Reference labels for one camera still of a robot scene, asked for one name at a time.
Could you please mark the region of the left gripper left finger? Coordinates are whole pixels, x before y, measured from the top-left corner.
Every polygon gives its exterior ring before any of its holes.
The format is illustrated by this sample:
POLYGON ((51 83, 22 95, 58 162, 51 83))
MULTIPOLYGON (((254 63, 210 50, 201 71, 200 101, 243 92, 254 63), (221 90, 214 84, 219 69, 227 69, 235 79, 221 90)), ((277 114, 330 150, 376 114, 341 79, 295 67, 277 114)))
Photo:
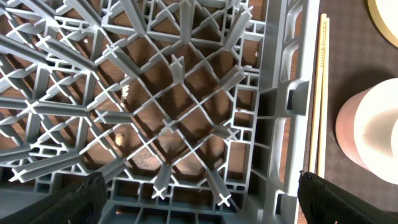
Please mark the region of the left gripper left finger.
POLYGON ((1 219, 5 224, 98 223, 108 199, 101 172, 72 183, 58 192, 1 219))

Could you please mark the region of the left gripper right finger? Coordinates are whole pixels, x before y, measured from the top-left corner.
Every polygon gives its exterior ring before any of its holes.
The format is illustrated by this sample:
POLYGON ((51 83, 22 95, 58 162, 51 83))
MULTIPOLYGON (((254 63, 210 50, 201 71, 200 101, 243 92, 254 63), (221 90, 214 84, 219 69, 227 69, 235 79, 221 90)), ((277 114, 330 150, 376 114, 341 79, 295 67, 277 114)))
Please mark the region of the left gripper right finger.
POLYGON ((308 223, 397 224, 396 216, 311 172, 300 172, 297 196, 308 223))

